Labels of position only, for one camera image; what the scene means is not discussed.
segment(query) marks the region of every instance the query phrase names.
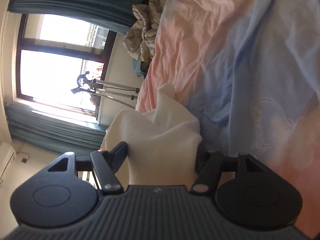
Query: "white towel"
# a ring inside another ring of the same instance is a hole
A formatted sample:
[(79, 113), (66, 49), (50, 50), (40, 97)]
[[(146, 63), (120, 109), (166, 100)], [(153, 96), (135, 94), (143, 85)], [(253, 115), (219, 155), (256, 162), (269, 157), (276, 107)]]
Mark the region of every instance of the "white towel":
[(141, 114), (123, 110), (113, 120), (102, 149), (111, 150), (119, 142), (128, 144), (127, 160), (117, 178), (130, 185), (193, 184), (196, 152), (202, 138), (200, 125), (183, 105), (174, 100), (172, 85), (158, 91), (156, 109)]

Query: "light blue bedsheet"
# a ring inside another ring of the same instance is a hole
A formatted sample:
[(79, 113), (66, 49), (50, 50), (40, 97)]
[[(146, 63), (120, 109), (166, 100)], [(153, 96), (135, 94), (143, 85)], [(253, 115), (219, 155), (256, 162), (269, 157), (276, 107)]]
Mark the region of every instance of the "light blue bedsheet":
[(319, 104), (320, 0), (256, 0), (210, 64), (184, 103), (205, 149), (266, 161)]

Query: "crumpled duvet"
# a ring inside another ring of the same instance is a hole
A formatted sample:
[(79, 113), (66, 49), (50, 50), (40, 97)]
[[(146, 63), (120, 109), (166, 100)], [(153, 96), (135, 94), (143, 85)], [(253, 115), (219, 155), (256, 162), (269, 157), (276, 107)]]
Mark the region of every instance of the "crumpled duvet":
[(135, 60), (149, 62), (155, 55), (156, 34), (167, 0), (150, 0), (149, 5), (134, 4), (137, 22), (127, 32), (123, 45)]

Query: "black device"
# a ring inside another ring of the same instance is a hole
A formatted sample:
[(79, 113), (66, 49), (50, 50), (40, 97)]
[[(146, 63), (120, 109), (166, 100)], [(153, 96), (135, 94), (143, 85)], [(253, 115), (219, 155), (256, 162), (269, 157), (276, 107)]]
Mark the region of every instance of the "black device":
[[(307, 240), (294, 227), (299, 192), (251, 155), (211, 153), (190, 191), (129, 186), (114, 175), (127, 157), (121, 142), (90, 157), (65, 153), (11, 196), (19, 226), (7, 240)], [(93, 171), (98, 189), (76, 176)], [(221, 173), (236, 177), (218, 188)]]

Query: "white cloth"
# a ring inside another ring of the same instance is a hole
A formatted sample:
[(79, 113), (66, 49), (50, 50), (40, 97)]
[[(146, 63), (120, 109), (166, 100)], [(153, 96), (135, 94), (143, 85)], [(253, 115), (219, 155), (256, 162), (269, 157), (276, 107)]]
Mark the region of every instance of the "white cloth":
[(102, 148), (111, 150), (119, 142), (128, 144), (128, 162), (116, 174), (130, 185), (193, 184), (196, 152), (202, 138), (200, 125), (183, 105), (174, 100), (172, 85), (158, 91), (156, 109), (141, 114), (123, 110), (113, 120)]
[(167, 0), (150, 0), (148, 5), (132, 5), (136, 23), (128, 30), (123, 45), (128, 54), (138, 61), (149, 62), (156, 53), (156, 34)]

